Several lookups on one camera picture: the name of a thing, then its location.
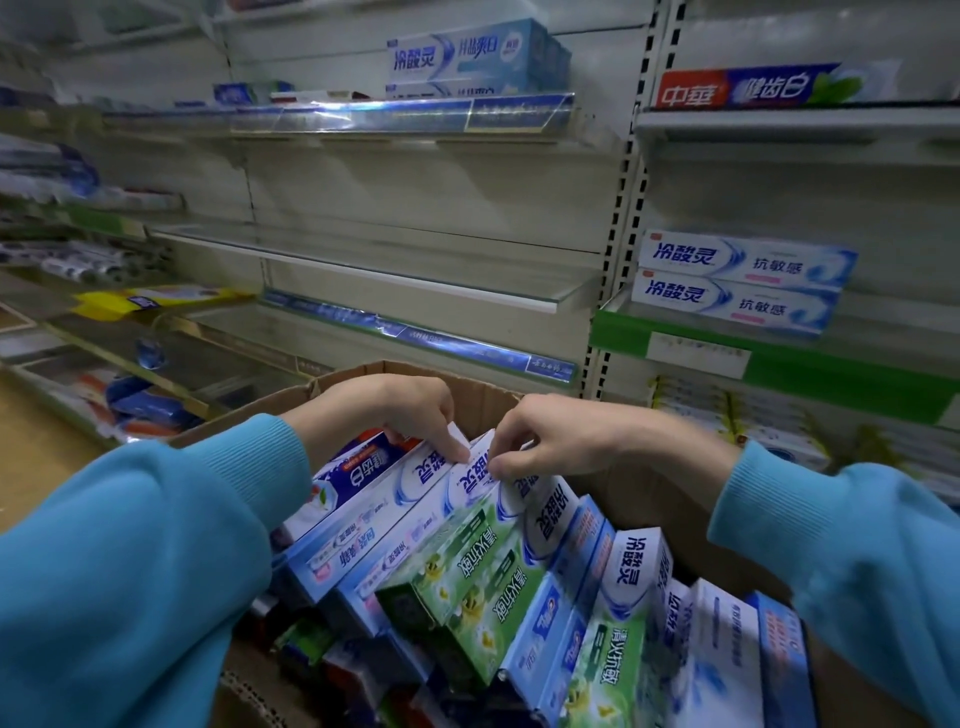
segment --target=blue sleeve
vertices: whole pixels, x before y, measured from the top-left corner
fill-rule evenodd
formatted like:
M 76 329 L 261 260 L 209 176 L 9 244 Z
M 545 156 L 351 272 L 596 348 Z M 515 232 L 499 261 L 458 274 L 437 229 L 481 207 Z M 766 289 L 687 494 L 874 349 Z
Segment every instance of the blue sleeve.
M 309 485 L 267 415 L 70 478 L 0 537 L 0 724 L 206 726 L 230 629 L 270 581 L 269 530 Z
M 750 444 L 708 537 L 779 577 L 810 628 L 936 725 L 960 725 L 960 518 L 892 468 L 834 477 Z

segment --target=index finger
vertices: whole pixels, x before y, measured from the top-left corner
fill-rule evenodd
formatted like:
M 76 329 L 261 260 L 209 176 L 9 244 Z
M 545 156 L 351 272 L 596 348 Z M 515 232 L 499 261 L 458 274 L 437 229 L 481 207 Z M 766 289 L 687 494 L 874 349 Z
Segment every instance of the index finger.
M 504 415 L 500 424 L 496 426 L 493 442 L 490 444 L 489 460 L 493 460 L 504 452 L 520 449 L 521 445 L 533 439 L 535 435 L 526 415 L 519 407 L 515 407 Z

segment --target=green toothpaste box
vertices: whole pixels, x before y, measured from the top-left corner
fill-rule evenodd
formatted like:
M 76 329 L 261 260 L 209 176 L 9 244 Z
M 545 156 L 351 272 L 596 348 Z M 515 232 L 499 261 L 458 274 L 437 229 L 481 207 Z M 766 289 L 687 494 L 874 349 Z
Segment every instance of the green toothpaste box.
M 492 682 L 544 573 L 544 564 L 524 559 L 519 526 L 474 572 L 447 623 L 430 633 L 437 660 L 456 689 L 479 692 Z
M 470 577 L 509 533 L 510 522 L 497 522 L 498 490 L 447 522 L 376 590 L 400 632 L 416 635 L 444 624 L 464 598 Z
M 658 640 L 673 556 L 659 528 L 619 531 L 570 680 L 560 725 L 628 728 L 649 721 L 641 662 Z

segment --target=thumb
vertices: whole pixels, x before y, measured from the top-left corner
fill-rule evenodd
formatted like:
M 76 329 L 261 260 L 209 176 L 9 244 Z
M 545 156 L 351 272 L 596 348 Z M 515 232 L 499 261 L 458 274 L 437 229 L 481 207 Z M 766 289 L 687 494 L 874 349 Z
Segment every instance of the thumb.
M 445 420 L 442 420 L 426 439 L 448 463 L 466 463 L 470 459 L 469 448 L 450 434 Z
M 545 468 L 546 446 L 536 445 L 533 448 L 512 450 L 494 457 L 487 465 L 487 470 L 497 480 L 519 480 L 528 475 L 549 474 Z

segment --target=person's right hand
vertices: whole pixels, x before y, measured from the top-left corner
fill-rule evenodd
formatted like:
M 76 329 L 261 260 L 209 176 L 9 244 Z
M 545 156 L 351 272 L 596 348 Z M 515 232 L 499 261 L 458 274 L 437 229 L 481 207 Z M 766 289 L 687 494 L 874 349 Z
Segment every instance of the person's right hand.
M 497 426 L 487 467 L 500 480 L 603 470 L 629 449 L 637 420 L 650 412 L 563 395 L 527 395 Z M 530 441 L 533 447 L 520 449 Z

